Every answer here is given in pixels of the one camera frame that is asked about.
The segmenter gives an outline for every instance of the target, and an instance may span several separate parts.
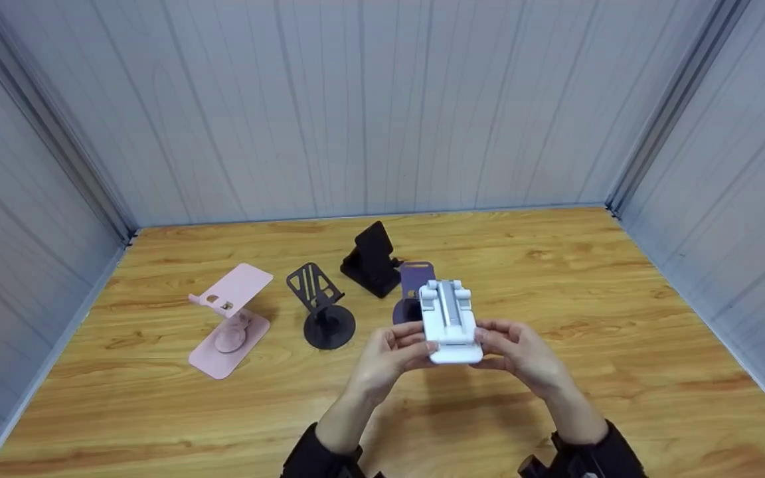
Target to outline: black metal phone stand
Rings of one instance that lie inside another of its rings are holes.
[[[336,305],[344,293],[335,287],[318,264],[304,264],[286,278],[286,283],[309,311],[309,317],[303,323],[303,335],[310,345],[330,351],[353,338],[356,331],[353,314]]]

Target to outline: white wall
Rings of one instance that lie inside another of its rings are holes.
[[[0,0],[139,226],[603,203],[713,1]]]
[[[0,435],[121,247],[0,86]]]
[[[765,2],[750,3],[622,223],[765,387]]]

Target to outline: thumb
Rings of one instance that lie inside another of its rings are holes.
[[[406,366],[412,360],[429,357],[434,351],[438,350],[438,344],[435,342],[419,342],[391,352],[394,363],[398,366]]]
[[[488,345],[489,348],[500,351],[503,356],[512,356],[518,349],[516,344],[507,340],[507,338],[500,333],[480,329],[479,327],[474,331],[474,339],[476,339],[480,345]]]

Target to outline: wooden table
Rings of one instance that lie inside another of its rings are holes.
[[[395,254],[473,291],[477,317],[528,321],[617,423],[651,476],[765,476],[765,395],[600,209],[382,218]],[[0,477],[273,477],[335,399],[400,288],[377,299],[338,272],[373,218],[146,229],[0,453]],[[284,278],[313,261],[347,294],[355,338],[303,339]],[[225,380],[187,363],[218,323],[191,305],[240,262],[276,278],[248,306],[270,332]],[[504,372],[400,379],[362,444],[392,478],[516,476],[547,461],[543,403]]]

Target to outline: foldable phone stand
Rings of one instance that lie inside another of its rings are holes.
[[[424,335],[438,343],[430,354],[433,363],[477,363],[483,349],[474,340],[477,324],[471,309],[471,291],[461,281],[431,279],[418,290]]]
[[[397,267],[403,261],[389,257],[394,246],[380,221],[359,233],[355,242],[356,247],[341,264],[341,272],[382,299],[400,283]]]
[[[218,380],[228,377],[270,328],[264,317],[242,307],[273,278],[250,264],[239,264],[203,295],[188,294],[191,302],[210,307],[224,319],[191,352],[191,365]]]
[[[421,303],[418,302],[418,290],[421,285],[435,279],[433,264],[426,260],[405,262],[400,265],[400,288],[402,299],[394,306],[392,323],[395,325],[421,321]]]
[[[304,264],[292,272],[285,282],[309,311],[309,317],[303,323],[303,335],[310,345],[328,351],[347,344],[353,338],[356,331],[353,314],[335,305],[344,293],[335,287],[318,264]]]

